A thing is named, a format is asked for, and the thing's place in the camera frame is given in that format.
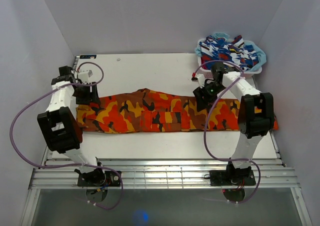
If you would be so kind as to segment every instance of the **laundry basket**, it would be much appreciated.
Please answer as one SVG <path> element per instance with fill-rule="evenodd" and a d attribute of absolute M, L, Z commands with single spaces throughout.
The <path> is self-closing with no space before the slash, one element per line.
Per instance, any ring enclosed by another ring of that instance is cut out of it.
<path fill-rule="evenodd" d="M 200 42 L 204 42 L 206 39 L 205 38 L 201 38 L 199 41 L 198 41 L 198 43 L 197 43 L 197 47 L 199 47 L 199 43 Z M 202 64 L 202 62 L 201 62 L 201 57 L 197 57 L 198 58 L 198 64 L 199 64 L 199 66 Z M 245 71 L 244 72 L 244 77 L 245 78 L 251 78 L 253 75 L 257 75 L 257 74 L 260 74 L 262 72 L 262 67 L 260 67 L 257 71 Z M 199 68 L 199 70 L 198 70 L 198 72 L 197 72 L 197 74 L 202 74 L 202 75 L 204 75 L 204 77 L 206 78 L 206 79 L 212 79 L 212 74 L 211 74 L 211 70 L 208 70 L 208 69 L 204 69 L 204 68 Z"/>

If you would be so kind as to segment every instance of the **camouflage pants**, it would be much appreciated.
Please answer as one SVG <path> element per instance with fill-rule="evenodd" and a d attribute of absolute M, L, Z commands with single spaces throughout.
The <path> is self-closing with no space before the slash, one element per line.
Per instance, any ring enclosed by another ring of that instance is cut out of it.
<path fill-rule="evenodd" d="M 240 102 L 221 99 L 209 120 L 209 131 L 237 131 Z M 203 131 L 208 113 L 197 111 L 195 97 L 147 88 L 100 98 L 100 104 L 79 105 L 76 120 L 84 131 L 108 134 Z"/>

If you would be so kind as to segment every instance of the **glass panel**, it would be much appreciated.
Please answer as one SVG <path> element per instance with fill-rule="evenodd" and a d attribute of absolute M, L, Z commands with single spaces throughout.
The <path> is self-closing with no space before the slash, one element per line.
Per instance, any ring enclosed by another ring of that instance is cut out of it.
<path fill-rule="evenodd" d="M 249 195 L 252 189 L 246 189 Z M 102 204 L 111 206 L 119 190 L 109 190 Z M 225 200 L 220 189 L 125 190 L 120 205 L 105 211 L 76 198 L 86 199 L 84 189 L 42 189 L 33 226 L 300 226 L 290 188 L 260 188 L 240 205 L 208 201 Z"/>

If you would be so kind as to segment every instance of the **blue patterned cloth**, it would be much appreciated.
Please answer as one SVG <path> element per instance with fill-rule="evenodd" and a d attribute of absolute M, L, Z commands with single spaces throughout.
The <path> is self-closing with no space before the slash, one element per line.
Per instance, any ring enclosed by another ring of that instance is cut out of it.
<path fill-rule="evenodd" d="M 266 54 L 253 42 L 245 42 L 241 35 L 233 41 L 228 39 L 229 35 L 226 33 L 214 33 L 206 37 L 205 41 L 199 42 L 195 53 L 201 57 L 202 63 L 224 60 L 241 66 L 244 71 L 256 71 L 267 61 Z M 203 68 L 210 70 L 213 64 L 208 63 Z"/>

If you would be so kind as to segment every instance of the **metal frame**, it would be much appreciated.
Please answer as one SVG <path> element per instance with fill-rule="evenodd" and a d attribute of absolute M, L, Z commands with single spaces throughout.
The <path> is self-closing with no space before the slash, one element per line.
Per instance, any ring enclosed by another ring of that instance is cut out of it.
<path fill-rule="evenodd" d="M 75 57 L 77 66 L 79 56 Z M 295 170 L 285 167 L 282 162 L 279 148 L 271 131 L 271 138 L 277 159 L 257 159 L 255 162 L 261 169 L 261 188 L 290 188 L 296 208 L 303 226 L 312 225 L 300 184 Z M 45 150 L 42 163 L 45 165 L 68 164 L 69 159 L 52 159 L 52 152 Z M 212 189 L 204 175 L 209 170 L 222 170 L 226 162 L 216 160 L 108 160 L 102 159 L 104 166 L 122 171 L 124 188 L 128 189 Z M 22 226 L 30 226 L 36 211 L 41 189 L 83 189 L 77 186 L 78 174 L 75 167 L 59 169 L 34 169 L 30 180 L 29 192 L 21 219 Z M 255 177 L 258 171 L 252 167 Z"/>
<path fill-rule="evenodd" d="M 125 189 L 212 189 L 204 176 L 210 170 L 224 170 L 227 162 L 212 160 L 135 161 L 102 160 L 104 166 L 122 171 Z M 47 160 L 47 165 L 62 165 L 69 160 Z M 295 170 L 283 167 L 281 159 L 256 160 L 261 169 L 261 188 L 299 187 Z M 77 186 L 75 167 L 59 169 L 35 169 L 30 189 L 82 189 Z M 253 167 L 255 177 L 258 171 Z"/>
<path fill-rule="evenodd" d="M 21 218 L 21 226 L 30 226 L 34 219 L 36 212 L 38 199 L 40 196 L 40 189 L 29 189 L 28 196 L 26 198 L 23 215 Z"/>
<path fill-rule="evenodd" d="M 295 206 L 296 206 L 296 209 L 298 210 L 302 225 L 312 226 L 312 222 L 308 214 L 308 210 L 307 210 L 304 198 L 302 197 L 302 194 L 301 194 L 301 188 L 299 187 L 291 188 L 291 192 L 292 192 Z"/>

